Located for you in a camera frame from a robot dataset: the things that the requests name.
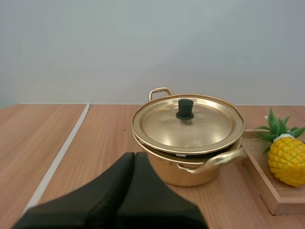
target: pineapple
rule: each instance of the pineapple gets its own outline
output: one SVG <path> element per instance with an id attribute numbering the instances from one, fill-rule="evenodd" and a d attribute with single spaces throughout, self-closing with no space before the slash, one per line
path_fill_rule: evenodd
<path id="1" fill-rule="evenodd" d="M 305 127 L 288 129 L 288 119 L 276 118 L 270 108 L 269 126 L 259 126 L 257 129 L 269 131 L 259 133 L 259 136 L 271 143 L 264 151 L 268 153 L 271 172 L 286 184 L 300 187 L 305 185 L 305 144 L 297 138 L 303 134 Z"/>

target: gold metal handle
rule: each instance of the gold metal handle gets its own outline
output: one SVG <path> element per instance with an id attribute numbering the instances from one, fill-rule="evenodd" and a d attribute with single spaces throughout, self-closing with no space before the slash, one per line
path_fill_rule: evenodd
<path id="1" fill-rule="evenodd" d="M 189 173 L 198 174 L 219 168 L 220 166 L 223 166 L 231 162 L 243 160 L 245 158 L 247 158 L 247 153 L 245 152 L 244 148 L 240 147 L 238 149 L 216 155 L 210 158 L 209 160 L 207 160 L 203 165 L 199 166 L 196 169 L 190 169 L 183 165 L 177 165 L 177 166 L 179 169 L 182 169 Z"/>
<path id="2" fill-rule="evenodd" d="M 153 89 L 153 90 L 149 93 L 149 96 L 148 96 L 148 101 L 149 101 L 149 102 L 150 102 L 151 100 L 153 100 L 152 94 L 157 93 L 157 92 L 166 92 L 166 93 L 168 93 L 168 95 L 173 95 L 173 92 L 172 92 L 169 88 L 167 88 L 167 87 L 159 87 L 159 88 Z"/>

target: ramen pot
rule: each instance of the ramen pot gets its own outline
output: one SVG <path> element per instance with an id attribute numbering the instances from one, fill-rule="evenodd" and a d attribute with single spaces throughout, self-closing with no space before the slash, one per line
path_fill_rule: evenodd
<path id="1" fill-rule="evenodd" d="M 157 92 L 168 96 L 153 100 Z M 165 87 L 152 90 L 148 100 L 132 119 L 132 133 L 165 182 L 203 184 L 220 166 L 245 157 L 240 148 L 245 121 L 232 104 L 206 95 L 173 95 Z"/>
<path id="2" fill-rule="evenodd" d="M 170 155 L 142 144 L 137 143 L 148 153 L 149 161 L 158 176 L 170 185 L 193 187 L 213 180 L 220 168 L 230 162 L 245 159 L 246 153 L 241 148 L 242 138 L 227 148 L 220 150 L 212 157 L 187 158 Z"/>

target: pineapple leaves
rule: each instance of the pineapple leaves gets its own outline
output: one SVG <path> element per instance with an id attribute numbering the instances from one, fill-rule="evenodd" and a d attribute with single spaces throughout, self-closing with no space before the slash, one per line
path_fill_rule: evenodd
<path id="1" fill-rule="evenodd" d="M 269 112 L 269 116 L 268 116 L 268 124 L 270 126 L 271 133 L 276 135 L 278 132 L 278 122 L 272 111 L 272 108 L 270 108 L 270 112 Z"/>
<path id="2" fill-rule="evenodd" d="M 305 131 L 305 127 L 291 131 L 289 134 L 295 138 L 301 136 Z"/>
<path id="3" fill-rule="evenodd" d="M 259 133 L 260 138 L 266 142 L 273 143 L 273 141 L 277 138 L 277 135 Z"/>
<path id="4" fill-rule="evenodd" d="M 256 129 L 271 131 L 271 129 L 269 127 L 265 126 L 265 125 L 261 125 L 261 126 L 257 127 Z"/>
<path id="5" fill-rule="evenodd" d="M 268 146 L 268 147 L 263 151 L 263 154 L 269 153 L 270 149 L 271 149 L 271 146 Z"/>
<path id="6" fill-rule="evenodd" d="M 288 122 L 289 118 L 290 118 L 290 116 L 284 118 L 284 119 L 283 119 L 283 122 L 286 124 L 286 123 Z"/>
<path id="7" fill-rule="evenodd" d="M 287 134 L 287 127 L 282 119 L 278 119 L 278 135 Z"/>
<path id="8" fill-rule="evenodd" d="M 295 130 L 297 130 L 298 129 L 298 127 L 292 127 L 291 129 L 290 129 L 290 132 L 293 132 L 293 131 L 295 131 Z"/>

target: wooden table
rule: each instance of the wooden table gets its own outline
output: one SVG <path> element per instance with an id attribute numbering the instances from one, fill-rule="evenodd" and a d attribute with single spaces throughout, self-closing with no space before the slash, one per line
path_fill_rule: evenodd
<path id="1" fill-rule="evenodd" d="M 131 134 L 139 105 L 91 105 L 39 203 L 67 194 L 105 171 L 125 152 L 142 149 Z M 0 228 L 21 216 L 85 105 L 20 104 L 0 110 Z M 267 106 L 240 106 L 247 128 L 265 125 Z M 276 106 L 290 125 L 305 125 L 305 106 Z M 241 163 L 200 187 L 170 186 L 197 204 L 211 229 L 303 229 L 305 216 L 272 216 Z"/>

